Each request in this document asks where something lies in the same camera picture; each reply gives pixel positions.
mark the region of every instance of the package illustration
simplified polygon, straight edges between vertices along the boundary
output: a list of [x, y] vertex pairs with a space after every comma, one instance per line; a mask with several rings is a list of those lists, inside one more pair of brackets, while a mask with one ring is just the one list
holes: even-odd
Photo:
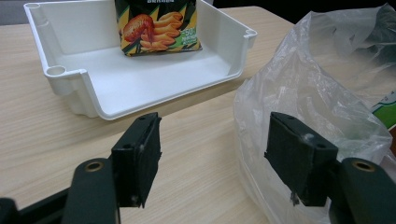
[[120, 48], [127, 56], [202, 49], [196, 1], [115, 0]]

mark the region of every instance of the table surface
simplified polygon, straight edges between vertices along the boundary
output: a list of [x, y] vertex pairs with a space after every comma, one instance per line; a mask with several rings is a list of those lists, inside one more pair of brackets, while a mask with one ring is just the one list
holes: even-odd
[[146, 208], [122, 223], [268, 223], [238, 176], [233, 98], [273, 56], [292, 24], [260, 7], [223, 11], [258, 32], [241, 77], [112, 121], [73, 114], [43, 75], [30, 26], [0, 26], [0, 197], [21, 209], [68, 188], [74, 169], [156, 111], [163, 156]]

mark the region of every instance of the white plastic tray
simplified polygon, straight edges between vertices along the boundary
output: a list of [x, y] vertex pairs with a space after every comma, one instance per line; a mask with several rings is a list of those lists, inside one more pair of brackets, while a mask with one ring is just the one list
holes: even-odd
[[71, 110], [117, 119], [242, 74], [257, 33], [197, 0], [203, 50], [127, 57], [112, 0], [24, 5], [44, 75]]

